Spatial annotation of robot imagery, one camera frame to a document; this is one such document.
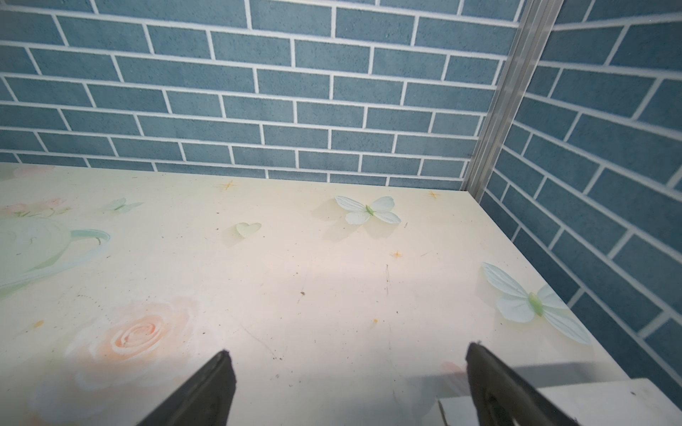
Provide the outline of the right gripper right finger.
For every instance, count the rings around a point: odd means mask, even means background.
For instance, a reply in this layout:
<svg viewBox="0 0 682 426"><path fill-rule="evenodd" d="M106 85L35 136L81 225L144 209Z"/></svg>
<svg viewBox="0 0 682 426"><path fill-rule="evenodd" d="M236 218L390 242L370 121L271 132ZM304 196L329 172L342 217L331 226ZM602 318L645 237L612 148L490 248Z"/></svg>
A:
<svg viewBox="0 0 682 426"><path fill-rule="evenodd" d="M469 344L466 362L480 425L577 426L485 346Z"/></svg>

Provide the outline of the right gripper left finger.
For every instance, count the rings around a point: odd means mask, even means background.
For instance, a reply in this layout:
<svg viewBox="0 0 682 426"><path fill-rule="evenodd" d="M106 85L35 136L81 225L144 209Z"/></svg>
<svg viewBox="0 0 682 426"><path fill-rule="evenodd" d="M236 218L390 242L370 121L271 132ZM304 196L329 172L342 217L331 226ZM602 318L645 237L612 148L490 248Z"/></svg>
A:
<svg viewBox="0 0 682 426"><path fill-rule="evenodd" d="M236 373L231 356L226 350L219 351L139 422L139 426L225 426L234 394Z"/></svg>

